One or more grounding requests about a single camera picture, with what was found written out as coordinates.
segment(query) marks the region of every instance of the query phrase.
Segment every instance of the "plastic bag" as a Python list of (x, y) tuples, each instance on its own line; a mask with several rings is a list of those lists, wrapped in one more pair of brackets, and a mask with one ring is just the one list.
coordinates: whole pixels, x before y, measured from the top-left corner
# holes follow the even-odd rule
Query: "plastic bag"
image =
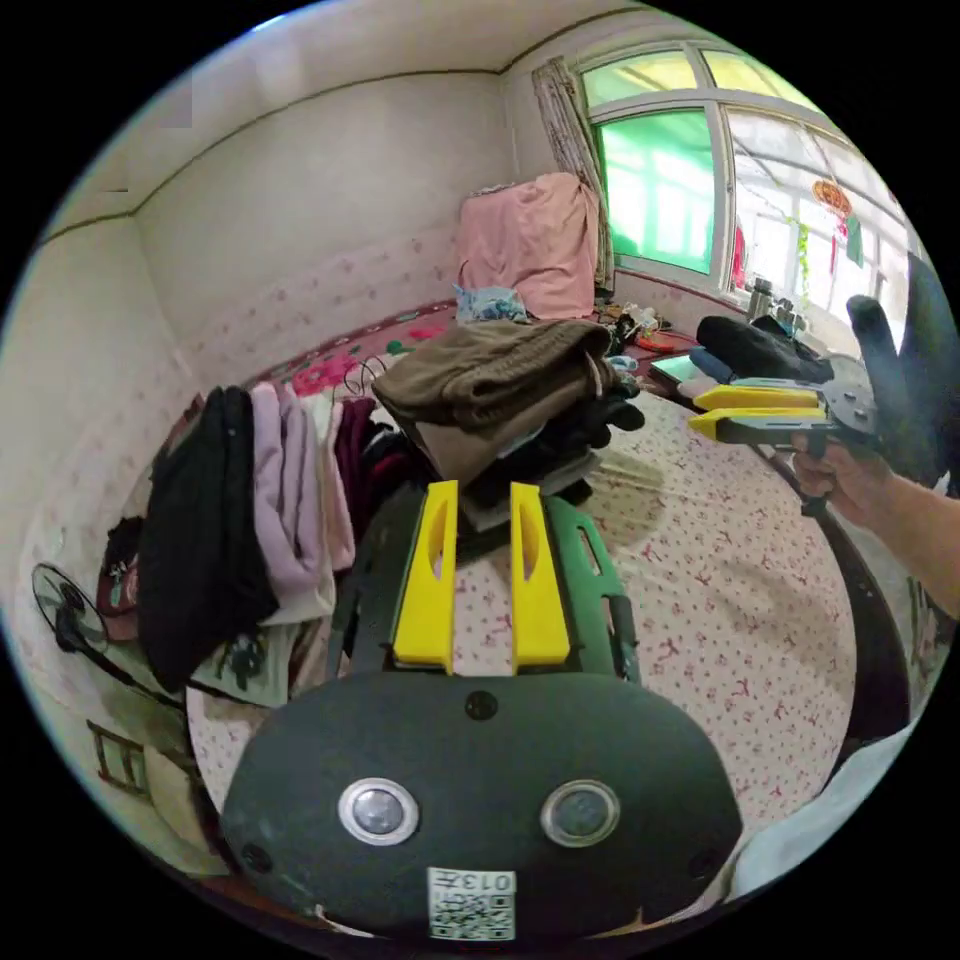
[(457, 323), (482, 323), (484, 320), (525, 321), (527, 311), (520, 294), (509, 287), (483, 287), (480, 290), (464, 290), (454, 284), (457, 291)]

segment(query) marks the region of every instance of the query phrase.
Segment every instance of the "bottle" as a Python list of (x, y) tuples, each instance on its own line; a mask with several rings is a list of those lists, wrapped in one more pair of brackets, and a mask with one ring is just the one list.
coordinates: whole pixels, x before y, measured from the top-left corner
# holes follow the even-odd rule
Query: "bottle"
[(769, 280), (756, 277), (753, 281), (753, 290), (750, 294), (750, 306), (747, 309), (747, 322), (753, 323), (757, 317), (763, 317), (770, 312), (773, 302), (773, 287)]

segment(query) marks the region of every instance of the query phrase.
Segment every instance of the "curtain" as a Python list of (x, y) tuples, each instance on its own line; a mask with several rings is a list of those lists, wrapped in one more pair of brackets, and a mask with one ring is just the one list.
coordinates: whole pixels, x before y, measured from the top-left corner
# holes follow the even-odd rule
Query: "curtain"
[(564, 173), (572, 173), (597, 195), (600, 204), (600, 239), (594, 282), (613, 290), (613, 240), (606, 193), (600, 175), (597, 148), (590, 124), (577, 102), (576, 82), (563, 57), (554, 57), (532, 74), (540, 116), (554, 159)]

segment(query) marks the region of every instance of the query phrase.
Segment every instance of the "purple clothing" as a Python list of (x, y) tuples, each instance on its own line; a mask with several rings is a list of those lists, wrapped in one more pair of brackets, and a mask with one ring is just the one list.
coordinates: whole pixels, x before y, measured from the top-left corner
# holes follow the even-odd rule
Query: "purple clothing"
[(343, 401), (343, 418), (340, 429), (337, 431), (335, 453), (337, 467), (343, 480), (343, 490), (347, 498), (347, 509), (350, 511), (350, 520), (353, 524), (354, 536), (362, 512), (364, 496), (364, 476), (360, 466), (360, 457), (363, 454), (364, 430), (370, 421), (370, 414), (376, 408), (376, 401), (369, 397), (361, 400)]
[(320, 504), (312, 423), (286, 385), (251, 391), (254, 526), (281, 605), (319, 586)]

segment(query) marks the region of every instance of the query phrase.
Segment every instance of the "table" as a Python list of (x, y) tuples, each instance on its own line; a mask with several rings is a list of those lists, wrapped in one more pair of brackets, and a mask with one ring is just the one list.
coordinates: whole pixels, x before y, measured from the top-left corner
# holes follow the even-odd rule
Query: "table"
[[(643, 683), (706, 730), (747, 836), (816, 796), (833, 767), (853, 702), (849, 599), (816, 521), (762, 458), (699, 436), (676, 404), (650, 394), (633, 402), (646, 426), (613, 431), (582, 509), (632, 600)], [(504, 548), (458, 571), (454, 666), (503, 675), (510, 657)], [(187, 711), (222, 809), (266, 711), (195, 690)]]

